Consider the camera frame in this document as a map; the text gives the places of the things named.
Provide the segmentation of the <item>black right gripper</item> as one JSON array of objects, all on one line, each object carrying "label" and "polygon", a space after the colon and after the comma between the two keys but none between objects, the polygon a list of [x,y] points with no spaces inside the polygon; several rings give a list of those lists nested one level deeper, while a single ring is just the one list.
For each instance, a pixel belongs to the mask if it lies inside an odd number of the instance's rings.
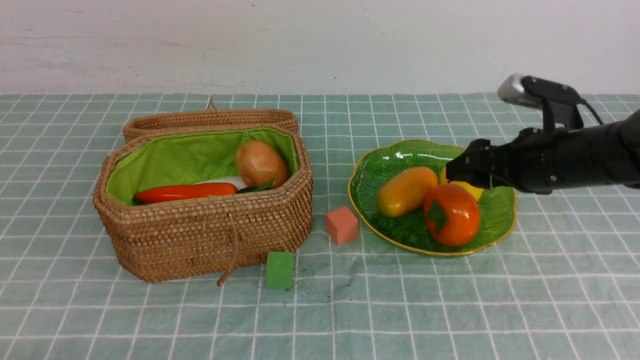
[{"label": "black right gripper", "polygon": [[[568,157],[559,148],[568,135],[563,127],[549,132],[529,127],[503,145],[474,139],[465,153],[446,164],[445,177],[449,182],[464,182],[475,188],[511,187],[537,195],[569,189],[570,182],[560,164]],[[493,157],[494,164],[486,157]]]}]

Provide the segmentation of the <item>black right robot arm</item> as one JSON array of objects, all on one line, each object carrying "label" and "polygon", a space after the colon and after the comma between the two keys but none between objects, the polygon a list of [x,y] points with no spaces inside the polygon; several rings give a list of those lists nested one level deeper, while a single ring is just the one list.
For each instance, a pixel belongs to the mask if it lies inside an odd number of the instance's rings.
[{"label": "black right robot arm", "polygon": [[615,185],[638,189],[639,113],[573,131],[529,127],[503,145],[476,139],[446,164],[445,174],[480,189],[512,187],[537,195]]}]

